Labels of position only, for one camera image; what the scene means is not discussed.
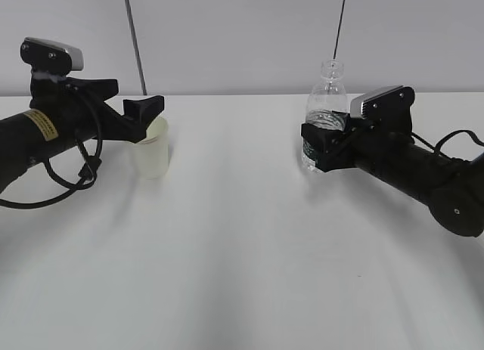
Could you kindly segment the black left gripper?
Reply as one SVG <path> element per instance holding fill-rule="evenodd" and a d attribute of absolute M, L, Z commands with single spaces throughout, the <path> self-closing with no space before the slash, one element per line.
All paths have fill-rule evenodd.
<path fill-rule="evenodd" d="M 30 106 L 47 113 L 62 132 L 89 139 L 137 143 L 150 124 L 164 111 L 165 98 L 155 95 L 124 100 L 120 114 L 106 101 L 119 94 L 116 79 L 32 78 Z"/>

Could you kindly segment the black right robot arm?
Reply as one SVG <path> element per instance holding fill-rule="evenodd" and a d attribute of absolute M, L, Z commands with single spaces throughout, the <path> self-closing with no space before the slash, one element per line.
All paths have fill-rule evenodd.
<path fill-rule="evenodd" d="M 483 233 L 483 157 L 446 156 L 442 146 L 451 132 L 427 150 L 415 144 L 411 117 L 346 120 L 344 131 L 310 123 L 302 138 L 315 150 L 322 172 L 358 168 L 425 205 L 446 230 L 461 237 Z"/>

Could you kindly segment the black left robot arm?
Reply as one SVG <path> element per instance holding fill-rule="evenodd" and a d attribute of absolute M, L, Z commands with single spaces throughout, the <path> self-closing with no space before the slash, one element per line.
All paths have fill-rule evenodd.
<path fill-rule="evenodd" d="M 1 120 L 1 188 L 78 141 L 144 140 L 149 125 L 164 111 L 164 98 L 125 100 L 118 113 L 107 104 L 118 92 L 115 79 L 33 79 L 29 109 Z"/>

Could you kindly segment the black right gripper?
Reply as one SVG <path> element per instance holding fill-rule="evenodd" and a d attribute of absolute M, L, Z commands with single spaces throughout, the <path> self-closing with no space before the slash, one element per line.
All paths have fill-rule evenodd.
<path fill-rule="evenodd" d="M 412 144 L 411 135 L 384 132 L 346 114 L 344 131 L 301 125 L 302 163 L 322 172 L 368 166 L 378 170 L 390 153 Z"/>

